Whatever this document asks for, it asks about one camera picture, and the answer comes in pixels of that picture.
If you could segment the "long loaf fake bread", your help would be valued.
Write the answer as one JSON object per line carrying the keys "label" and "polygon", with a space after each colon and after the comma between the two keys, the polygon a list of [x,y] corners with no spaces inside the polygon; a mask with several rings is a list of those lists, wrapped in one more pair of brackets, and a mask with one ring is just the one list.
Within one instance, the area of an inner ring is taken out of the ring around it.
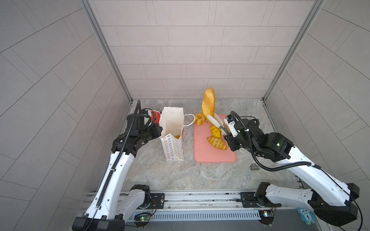
{"label": "long loaf fake bread", "polygon": [[207,115],[214,116],[215,111],[215,91],[213,88],[207,88],[203,94],[202,100],[202,114],[204,115],[206,121],[210,123]]}

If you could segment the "bundt shaped fake bread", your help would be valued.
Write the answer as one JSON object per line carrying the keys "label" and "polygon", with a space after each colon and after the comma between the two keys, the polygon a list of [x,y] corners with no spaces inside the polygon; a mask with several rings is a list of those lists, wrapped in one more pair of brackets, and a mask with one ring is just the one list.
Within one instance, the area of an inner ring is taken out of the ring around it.
{"label": "bundt shaped fake bread", "polygon": [[204,117],[204,115],[203,115],[202,113],[196,113],[196,114],[195,114],[195,121],[194,121],[194,123],[195,123],[196,125],[201,126],[204,122],[205,122],[205,117]]}

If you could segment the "white printed paper bag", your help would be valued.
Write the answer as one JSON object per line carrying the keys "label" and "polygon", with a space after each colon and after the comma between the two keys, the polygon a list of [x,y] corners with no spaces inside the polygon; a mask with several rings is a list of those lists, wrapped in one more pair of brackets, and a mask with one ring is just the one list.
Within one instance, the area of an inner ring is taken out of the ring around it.
{"label": "white printed paper bag", "polygon": [[195,121],[194,114],[184,114],[182,107],[164,107],[159,125],[163,128],[160,136],[167,161],[184,161],[185,129]]}

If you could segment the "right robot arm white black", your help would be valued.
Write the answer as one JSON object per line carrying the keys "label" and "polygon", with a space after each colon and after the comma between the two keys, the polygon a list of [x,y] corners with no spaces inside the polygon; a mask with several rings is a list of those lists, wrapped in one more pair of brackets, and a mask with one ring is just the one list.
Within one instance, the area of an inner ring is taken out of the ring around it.
{"label": "right robot arm white black", "polygon": [[363,219],[356,202],[360,188],[332,177],[282,134],[264,133],[257,118],[239,116],[234,111],[224,120],[218,115],[207,115],[206,118],[221,130],[231,151],[245,149],[260,168],[269,172],[290,170],[309,186],[308,189],[292,189],[262,182],[252,199],[259,206],[274,209],[289,205],[307,209],[339,228],[357,218]]}

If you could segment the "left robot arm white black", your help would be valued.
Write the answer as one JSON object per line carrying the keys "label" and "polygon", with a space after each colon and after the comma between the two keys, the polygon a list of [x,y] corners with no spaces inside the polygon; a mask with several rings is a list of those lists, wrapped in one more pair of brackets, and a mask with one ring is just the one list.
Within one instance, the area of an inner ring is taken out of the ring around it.
{"label": "left robot arm white black", "polygon": [[135,160],[138,150],[150,140],[161,136],[162,127],[139,126],[127,128],[112,144],[112,154],[103,181],[82,217],[76,217],[74,231],[123,231],[126,220],[142,205],[150,204],[150,187],[135,185],[129,194],[118,202],[127,173]]}

